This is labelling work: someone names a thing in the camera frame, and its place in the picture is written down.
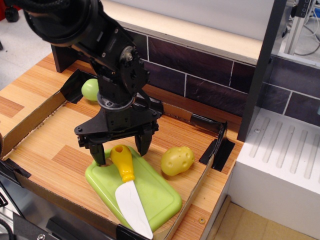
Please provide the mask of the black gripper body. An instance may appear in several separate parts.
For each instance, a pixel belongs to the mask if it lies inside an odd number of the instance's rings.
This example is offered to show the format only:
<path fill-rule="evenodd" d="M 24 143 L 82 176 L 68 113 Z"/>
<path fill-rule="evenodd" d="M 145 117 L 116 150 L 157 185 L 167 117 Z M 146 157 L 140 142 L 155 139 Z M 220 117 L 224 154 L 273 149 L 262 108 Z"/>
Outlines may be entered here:
<path fill-rule="evenodd" d="M 163 114 L 161 103 L 152 103 L 150 108 L 143 108 L 141 104 L 133 104 L 131 107 L 115 112 L 107 112 L 100 109 L 92 119 L 82 123 L 74 129 L 78 136 L 80 147 L 89 148 L 90 142 L 109 142 L 128 138 L 151 130 L 152 135 L 159 130 L 157 120 Z"/>

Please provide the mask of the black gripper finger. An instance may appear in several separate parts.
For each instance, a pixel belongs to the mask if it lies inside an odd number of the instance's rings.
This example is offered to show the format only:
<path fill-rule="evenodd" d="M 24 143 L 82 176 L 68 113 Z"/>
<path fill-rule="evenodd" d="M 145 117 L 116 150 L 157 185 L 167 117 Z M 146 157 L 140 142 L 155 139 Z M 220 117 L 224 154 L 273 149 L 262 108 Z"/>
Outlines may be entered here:
<path fill-rule="evenodd" d="M 89 143 L 90 154 L 99 166 L 106 164 L 105 150 L 103 142 L 90 142 Z"/>
<path fill-rule="evenodd" d="M 135 145 L 141 156 L 147 154 L 152 142 L 153 132 L 145 130 L 135 135 Z"/>

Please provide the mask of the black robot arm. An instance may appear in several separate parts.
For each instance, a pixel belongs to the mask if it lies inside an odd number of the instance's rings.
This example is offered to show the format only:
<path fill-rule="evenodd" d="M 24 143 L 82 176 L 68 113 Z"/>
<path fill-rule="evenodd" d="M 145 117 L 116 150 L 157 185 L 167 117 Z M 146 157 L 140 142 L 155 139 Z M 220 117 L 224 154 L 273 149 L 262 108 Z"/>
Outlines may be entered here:
<path fill-rule="evenodd" d="M 87 56 L 97 75 L 100 111 L 75 128 L 79 146 L 104 165 L 103 144 L 133 136 L 138 152 L 145 155 L 164 109 L 160 100 L 143 90 L 150 74 L 128 32 L 104 12 L 98 0 L 15 0 L 13 4 L 23 9 L 39 37 Z"/>

